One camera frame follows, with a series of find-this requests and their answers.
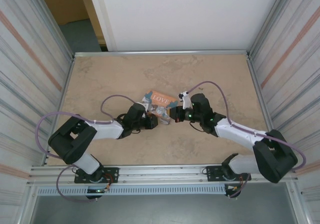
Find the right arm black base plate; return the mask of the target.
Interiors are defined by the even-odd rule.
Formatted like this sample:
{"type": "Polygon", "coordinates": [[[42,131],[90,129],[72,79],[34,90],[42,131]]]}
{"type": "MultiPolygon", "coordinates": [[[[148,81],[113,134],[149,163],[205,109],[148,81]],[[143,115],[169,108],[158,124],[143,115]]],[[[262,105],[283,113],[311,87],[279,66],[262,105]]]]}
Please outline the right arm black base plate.
{"type": "Polygon", "coordinates": [[[247,178],[252,180],[248,173],[236,174],[229,166],[206,166],[204,174],[208,182],[239,182],[247,178]]]}

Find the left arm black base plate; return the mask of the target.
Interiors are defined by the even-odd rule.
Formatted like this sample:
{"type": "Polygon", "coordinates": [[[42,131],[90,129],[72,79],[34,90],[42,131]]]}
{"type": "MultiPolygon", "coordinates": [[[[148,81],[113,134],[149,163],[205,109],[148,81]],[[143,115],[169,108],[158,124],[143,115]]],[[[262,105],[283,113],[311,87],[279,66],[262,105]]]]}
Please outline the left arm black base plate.
{"type": "Polygon", "coordinates": [[[112,184],[117,183],[118,178],[119,168],[99,167],[92,174],[87,174],[84,170],[77,169],[74,182],[76,184],[112,184]]]}

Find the aluminium mounting rail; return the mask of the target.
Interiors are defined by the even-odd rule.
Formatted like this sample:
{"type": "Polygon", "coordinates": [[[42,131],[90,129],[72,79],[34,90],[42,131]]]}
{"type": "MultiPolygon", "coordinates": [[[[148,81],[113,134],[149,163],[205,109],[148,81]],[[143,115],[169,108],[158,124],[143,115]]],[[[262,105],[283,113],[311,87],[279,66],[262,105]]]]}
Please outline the aluminium mounting rail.
{"type": "MultiPolygon", "coordinates": [[[[197,184],[208,181],[205,175],[206,164],[198,165],[120,165],[118,166],[118,185],[161,185],[197,184]]],[[[33,167],[27,185],[52,186],[62,172],[59,183],[73,185],[75,168],[63,170],[66,166],[33,167]]]]}

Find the black controller board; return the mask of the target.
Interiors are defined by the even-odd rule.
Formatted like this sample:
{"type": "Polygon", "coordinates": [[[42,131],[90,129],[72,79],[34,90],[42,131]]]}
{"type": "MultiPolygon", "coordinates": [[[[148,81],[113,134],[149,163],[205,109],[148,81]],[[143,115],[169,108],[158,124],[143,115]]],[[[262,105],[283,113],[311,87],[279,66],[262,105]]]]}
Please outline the black controller board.
{"type": "Polygon", "coordinates": [[[242,190],[241,184],[225,184],[225,196],[228,198],[237,198],[242,190]]]}
{"type": "Polygon", "coordinates": [[[104,193],[105,193],[104,189],[91,189],[91,188],[88,188],[88,190],[86,192],[86,198],[88,200],[97,200],[97,199],[101,198],[104,193]]]}

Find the aluminium table side rail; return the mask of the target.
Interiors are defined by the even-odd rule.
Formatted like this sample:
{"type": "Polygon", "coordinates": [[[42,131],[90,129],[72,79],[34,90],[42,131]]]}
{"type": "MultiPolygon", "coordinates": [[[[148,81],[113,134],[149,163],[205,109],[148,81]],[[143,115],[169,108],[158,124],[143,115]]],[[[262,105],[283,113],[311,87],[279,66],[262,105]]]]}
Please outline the aluminium table side rail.
{"type": "MultiPolygon", "coordinates": [[[[264,97],[262,94],[262,88],[260,87],[260,84],[258,82],[257,76],[256,76],[256,72],[254,69],[254,66],[252,64],[252,61],[250,59],[250,57],[248,56],[246,59],[248,68],[249,68],[249,72],[252,78],[252,82],[254,85],[254,89],[259,101],[259,105],[262,111],[262,115],[264,118],[264,122],[266,124],[267,127],[267,131],[269,132],[271,130],[274,129],[274,125],[272,123],[271,120],[271,116],[269,114],[269,111],[267,109],[267,106],[264,102],[264,97]]],[[[256,158],[258,158],[257,163],[261,164],[262,162],[266,163],[271,163],[271,164],[275,164],[279,162],[279,154],[276,154],[275,150],[270,149],[265,143],[263,143],[262,141],[258,141],[255,142],[255,145],[253,147],[253,152],[256,158]]]]}
{"type": "MultiPolygon", "coordinates": [[[[72,63],[71,63],[70,68],[69,68],[69,71],[67,73],[65,84],[64,84],[64,87],[63,87],[63,90],[62,90],[62,94],[61,94],[61,99],[60,99],[60,102],[59,102],[59,105],[58,105],[58,109],[57,109],[58,111],[62,111],[62,108],[63,108],[63,105],[64,105],[64,101],[65,101],[65,96],[66,96],[67,89],[68,89],[69,82],[70,82],[70,78],[71,78],[72,71],[73,71],[73,68],[74,68],[75,60],[76,60],[76,57],[73,58],[72,63]]],[[[59,115],[55,115],[54,120],[53,120],[53,124],[52,124],[52,127],[51,127],[50,134],[53,134],[55,132],[55,130],[56,130],[57,126],[58,126],[58,122],[59,122],[59,115]]]]}

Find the aluminium table edge rail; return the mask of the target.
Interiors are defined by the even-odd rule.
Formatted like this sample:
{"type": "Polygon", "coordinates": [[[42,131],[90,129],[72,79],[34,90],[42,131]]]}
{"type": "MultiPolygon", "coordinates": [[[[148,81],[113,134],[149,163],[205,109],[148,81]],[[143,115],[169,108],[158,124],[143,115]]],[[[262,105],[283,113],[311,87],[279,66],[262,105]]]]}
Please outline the aluminium table edge rail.
{"type": "Polygon", "coordinates": [[[159,56],[159,55],[247,55],[246,50],[161,50],[161,51],[110,51],[110,52],[76,52],[77,57],[95,56],[159,56]]]}

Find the white door frame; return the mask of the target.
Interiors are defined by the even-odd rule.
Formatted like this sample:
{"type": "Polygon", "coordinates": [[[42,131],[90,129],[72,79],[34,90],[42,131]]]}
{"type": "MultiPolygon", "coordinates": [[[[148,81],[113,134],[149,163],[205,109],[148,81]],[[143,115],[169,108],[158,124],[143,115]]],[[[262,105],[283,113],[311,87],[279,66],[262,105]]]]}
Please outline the white door frame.
{"type": "Polygon", "coordinates": [[[109,51],[118,51],[105,0],[92,0],[109,51]]]}

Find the orange LOVE bear tin box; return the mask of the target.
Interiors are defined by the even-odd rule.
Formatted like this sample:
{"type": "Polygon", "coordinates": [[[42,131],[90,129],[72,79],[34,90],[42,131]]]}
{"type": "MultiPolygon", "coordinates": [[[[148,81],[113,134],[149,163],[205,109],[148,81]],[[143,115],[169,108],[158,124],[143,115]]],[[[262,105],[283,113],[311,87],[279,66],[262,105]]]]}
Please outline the orange LOVE bear tin box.
{"type": "Polygon", "coordinates": [[[162,94],[155,90],[149,90],[142,98],[142,103],[148,105],[147,111],[156,115],[160,122],[169,125],[171,118],[169,110],[178,106],[178,100],[174,97],[162,94]]]}

